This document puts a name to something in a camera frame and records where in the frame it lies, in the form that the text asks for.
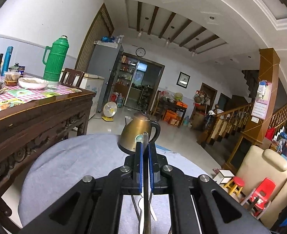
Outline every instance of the gold kettle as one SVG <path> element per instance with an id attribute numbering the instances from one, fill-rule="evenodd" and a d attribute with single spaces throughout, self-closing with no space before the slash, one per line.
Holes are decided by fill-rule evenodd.
<path id="1" fill-rule="evenodd" d="M 126 116 L 125 127 L 118 141 L 118 147 L 127 154 L 134 154 L 136 143 L 143 141 L 144 132 L 147 132 L 150 138 L 152 127 L 155 127 L 155 134 L 149 142 L 155 142 L 160 135 L 161 128 L 158 122 L 151 121 L 143 112 L 135 113 L 133 118 Z"/>

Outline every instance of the ceiling beam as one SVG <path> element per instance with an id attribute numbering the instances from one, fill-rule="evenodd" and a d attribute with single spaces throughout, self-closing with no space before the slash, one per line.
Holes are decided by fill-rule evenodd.
<path id="1" fill-rule="evenodd" d="M 213 40 L 217 40 L 218 38 L 219 37 L 215 34 L 215 35 L 207 38 L 206 40 L 201 41 L 200 43 L 196 44 L 195 46 L 189 48 L 189 51 L 191 52 L 191 51 L 193 51 L 193 50 L 195 50 L 195 49 L 197 49 L 197 48 L 199 48 L 201 46 L 206 45 L 207 43 L 212 42 Z"/>
<path id="2" fill-rule="evenodd" d="M 181 34 L 181 32 L 182 32 L 183 30 L 185 30 L 185 28 L 186 28 L 191 22 L 192 22 L 192 20 L 187 19 L 187 20 L 185 21 L 185 23 L 184 23 L 184 24 L 174 33 L 174 35 L 171 37 L 170 42 L 173 42 L 174 39 L 176 39 L 177 36 L 178 36 L 179 34 Z"/>
<path id="3" fill-rule="evenodd" d="M 174 16 L 176 15 L 175 12 L 172 12 L 171 15 L 169 16 L 165 26 L 163 27 L 160 35 L 159 35 L 159 39 L 163 37 L 164 32 L 166 31 L 166 29 L 168 28 L 169 24 L 171 23 L 171 21 L 173 20 Z"/>
<path id="4" fill-rule="evenodd" d="M 141 9 L 143 7 L 143 3 L 142 2 L 138 2 L 138 6 L 137 6 L 137 32 L 140 31 L 140 19 L 141 19 Z"/>
<path id="5" fill-rule="evenodd" d="M 205 27 L 201 26 L 199 30 L 196 30 L 193 34 L 191 34 L 188 38 L 184 39 L 182 43 L 179 44 L 180 47 L 187 44 L 189 41 L 193 40 L 195 37 L 197 37 L 199 34 L 203 33 L 206 30 Z"/>
<path id="6" fill-rule="evenodd" d="M 155 7 L 154 7 L 153 14 L 152 14 L 152 18 L 151 18 L 149 30 L 148 30 L 148 35 L 151 34 L 151 30 L 152 30 L 152 27 L 153 27 L 153 24 L 154 24 L 155 17 L 157 16 L 158 10 L 159 10 L 159 7 L 158 7 L 158 6 L 155 6 Z"/>

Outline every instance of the gray round table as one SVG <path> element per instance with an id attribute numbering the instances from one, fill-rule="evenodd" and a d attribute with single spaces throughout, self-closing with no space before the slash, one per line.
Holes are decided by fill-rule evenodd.
<path id="1" fill-rule="evenodd" d="M 18 213 L 23 226 L 54 203 L 84 175 L 103 177 L 124 164 L 126 153 L 118 146 L 119 135 L 92 134 L 70 138 L 46 150 L 29 170 L 21 192 Z M 157 149 L 169 164 L 185 174 L 198 177 L 206 174 L 180 154 Z M 152 207 L 157 222 L 151 218 L 151 233 L 168 234 L 171 226 L 168 195 L 153 195 Z M 138 219 L 131 196 L 124 196 L 119 233 L 138 233 Z"/>

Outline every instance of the small stool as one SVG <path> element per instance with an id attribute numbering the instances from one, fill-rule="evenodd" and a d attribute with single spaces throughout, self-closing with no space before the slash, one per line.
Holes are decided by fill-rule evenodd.
<path id="1" fill-rule="evenodd" d="M 233 192 L 238 197 L 242 188 L 244 187 L 244 181 L 239 177 L 233 177 L 232 180 L 230 180 L 227 184 L 224 185 L 224 188 L 230 188 L 230 191 L 228 194 L 232 194 Z"/>

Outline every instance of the white bowl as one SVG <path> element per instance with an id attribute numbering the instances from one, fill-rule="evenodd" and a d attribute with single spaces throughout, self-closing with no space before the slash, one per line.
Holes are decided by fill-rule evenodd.
<path id="1" fill-rule="evenodd" d="M 24 89 L 40 90 L 48 86 L 48 81 L 39 78 L 21 77 L 18 80 L 20 87 Z"/>

